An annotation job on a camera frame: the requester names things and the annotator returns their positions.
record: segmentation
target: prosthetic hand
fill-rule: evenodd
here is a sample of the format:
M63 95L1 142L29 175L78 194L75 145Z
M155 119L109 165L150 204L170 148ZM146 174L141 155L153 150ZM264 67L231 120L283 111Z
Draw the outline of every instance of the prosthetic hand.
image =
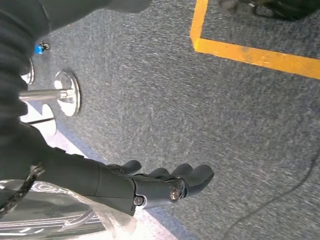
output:
M107 165L112 173L129 178L134 184L134 204L142 209L149 209L172 203L202 191L214 177L208 165L192 169L187 163L177 167L170 174L165 168L158 168L149 174L136 174L141 165L136 160L123 166Z

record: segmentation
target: metal pole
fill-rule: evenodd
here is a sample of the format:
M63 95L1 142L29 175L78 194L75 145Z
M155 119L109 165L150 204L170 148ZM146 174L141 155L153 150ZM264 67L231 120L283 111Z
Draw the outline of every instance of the metal pole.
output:
M20 92L19 98L21 101L42 101L50 99L67 99L71 98L75 91L73 89L48 89Z

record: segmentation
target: black sleeve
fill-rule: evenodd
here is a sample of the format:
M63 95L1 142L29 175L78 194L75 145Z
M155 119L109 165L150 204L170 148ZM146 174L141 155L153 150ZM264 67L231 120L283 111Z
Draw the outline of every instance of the black sleeve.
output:
M20 76L29 69L35 42L109 2L0 0L0 180L24 180L30 166L42 163L39 181L133 213L131 180L113 175L103 163L51 148L36 128L20 121L27 107L19 93L28 88Z

